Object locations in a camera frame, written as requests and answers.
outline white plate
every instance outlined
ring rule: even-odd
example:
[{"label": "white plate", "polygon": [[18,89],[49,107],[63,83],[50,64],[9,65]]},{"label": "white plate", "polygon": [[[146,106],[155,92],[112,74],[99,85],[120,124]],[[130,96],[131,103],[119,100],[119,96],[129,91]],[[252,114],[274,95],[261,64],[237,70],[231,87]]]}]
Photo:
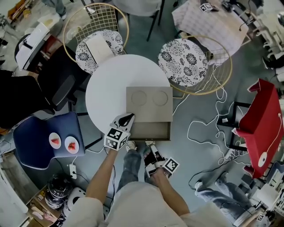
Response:
[{"label": "white plate", "polygon": [[[59,135],[57,133],[50,133],[48,139],[49,139],[50,146],[53,147],[54,149],[58,149],[59,147],[61,147],[61,139],[60,139],[60,137],[59,137]],[[59,139],[59,144],[53,143],[51,141],[53,139]]]},{"label": "white plate", "polygon": [[[70,143],[75,143],[75,150],[69,150],[68,146]],[[79,151],[79,143],[74,137],[67,137],[65,139],[65,148],[71,154],[76,154]]]}]

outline blue chair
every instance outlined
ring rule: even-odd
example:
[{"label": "blue chair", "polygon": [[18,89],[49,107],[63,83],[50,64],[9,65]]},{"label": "blue chair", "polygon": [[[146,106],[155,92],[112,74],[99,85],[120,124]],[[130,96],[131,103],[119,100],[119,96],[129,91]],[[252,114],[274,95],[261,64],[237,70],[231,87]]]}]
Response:
[{"label": "blue chair", "polygon": [[[59,149],[51,147],[50,133],[57,133],[60,136],[61,146]],[[19,124],[14,130],[13,136],[19,161],[30,168],[44,170],[48,168],[53,158],[75,157],[85,154],[84,142],[75,112],[46,120],[30,116]],[[79,151],[76,154],[68,152],[65,148],[64,142],[68,136],[76,138],[79,143]]]}]

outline power outlet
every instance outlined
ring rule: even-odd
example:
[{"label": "power outlet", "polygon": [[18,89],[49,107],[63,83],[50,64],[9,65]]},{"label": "power outlet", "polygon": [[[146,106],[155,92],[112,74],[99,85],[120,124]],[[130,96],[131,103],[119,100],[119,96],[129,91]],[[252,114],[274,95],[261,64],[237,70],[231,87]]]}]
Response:
[{"label": "power outlet", "polygon": [[77,172],[76,172],[76,166],[73,165],[73,164],[70,164],[69,165],[69,168],[70,168],[70,175],[73,179],[77,179]]}]

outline floor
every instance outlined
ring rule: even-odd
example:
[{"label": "floor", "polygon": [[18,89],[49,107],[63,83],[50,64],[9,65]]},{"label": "floor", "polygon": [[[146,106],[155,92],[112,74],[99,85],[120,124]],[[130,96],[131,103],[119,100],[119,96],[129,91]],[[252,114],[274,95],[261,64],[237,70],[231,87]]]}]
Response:
[{"label": "floor", "polygon": [[[152,36],[149,42],[146,42],[146,37],[149,28],[152,23],[151,18],[143,17],[130,17],[130,37],[126,47],[128,54],[137,54],[147,57],[154,62],[158,62],[157,56],[162,45],[172,39],[176,30],[174,28],[171,12],[173,10],[172,1],[166,1],[162,23],[158,27],[157,24],[153,29]],[[260,40],[254,40],[253,42],[243,46],[233,56],[233,74],[229,82],[225,85],[225,89],[228,92],[227,102],[220,104],[218,109],[221,113],[228,111],[230,104],[233,101],[251,103],[254,99],[255,93],[249,93],[247,88],[253,84],[258,78],[271,79],[274,75],[272,70],[264,69],[261,61],[261,56],[264,54],[264,49],[261,47]],[[86,112],[86,106],[84,101],[84,93],[77,91],[75,93],[78,98],[76,105],[76,112]],[[217,161],[221,157],[220,152],[216,146],[212,145],[200,145],[187,139],[188,126],[192,120],[202,120],[209,122],[216,115],[215,102],[217,100],[216,94],[208,94],[202,96],[189,96],[187,100],[180,105],[174,115],[174,121],[172,123],[171,141],[157,143],[157,148],[165,157],[173,157],[181,165],[173,177],[170,179],[172,186],[175,190],[185,199],[191,211],[196,210],[200,206],[204,205],[204,201],[197,198],[194,195],[188,185],[188,181],[191,176],[202,170],[215,168],[218,166]],[[180,102],[180,99],[174,99],[174,106]],[[67,112],[67,106],[64,107],[59,113]],[[41,118],[48,117],[43,112],[36,113]],[[100,136],[99,130],[92,124],[88,116],[79,117],[81,131],[84,139],[84,143],[88,144]],[[190,136],[198,141],[212,141],[218,143],[221,146],[223,152],[227,152],[225,149],[223,137],[215,138],[217,130],[214,124],[210,126],[203,126],[201,124],[194,124],[189,132]],[[229,141],[229,130],[225,131],[227,141]],[[91,149],[94,151],[100,151],[103,147],[103,141],[94,145]],[[115,186],[117,187],[119,177],[122,173],[123,157],[126,154],[125,149],[121,149],[118,153],[117,160],[115,162],[116,179]],[[106,154],[101,152],[99,154],[86,151],[86,155],[78,157],[74,164],[77,166],[77,173],[82,174],[85,178],[90,180],[95,174],[99,165],[105,158]],[[66,172],[69,172],[68,164],[70,164],[72,158],[58,158],[62,163]],[[241,161],[248,163],[248,155],[240,158]],[[214,181],[218,175],[225,169],[229,171],[228,180],[236,183],[241,182],[241,177],[244,174],[242,167],[243,164],[229,163],[228,165],[216,170],[213,173],[200,174],[193,178],[191,184],[202,177],[204,182],[213,188]],[[141,165],[139,173],[139,179],[143,180],[144,166]],[[25,171],[39,187],[43,187],[47,180],[56,172],[60,171],[61,167],[56,160],[51,161],[50,167],[45,171],[37,171],[30,168],[25,168]],[[83,189],[86,189],[87,182],[78,177],[74,180],[74,183]],[[109,196],[112,196],[112,185],[109,185]]]}]

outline round white table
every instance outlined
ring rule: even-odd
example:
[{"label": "round white table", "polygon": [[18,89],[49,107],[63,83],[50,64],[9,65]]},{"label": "round white table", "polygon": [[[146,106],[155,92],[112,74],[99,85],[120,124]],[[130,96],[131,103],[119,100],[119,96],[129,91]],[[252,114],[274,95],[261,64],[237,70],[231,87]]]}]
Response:
[{"label": "round white table", "polygon": [[88,114],[103,133],[110,123],[126,113],[126,87],[170,86],[162,69],[139,55],[121,55],[104,62],[93,73],[86,90]]}]

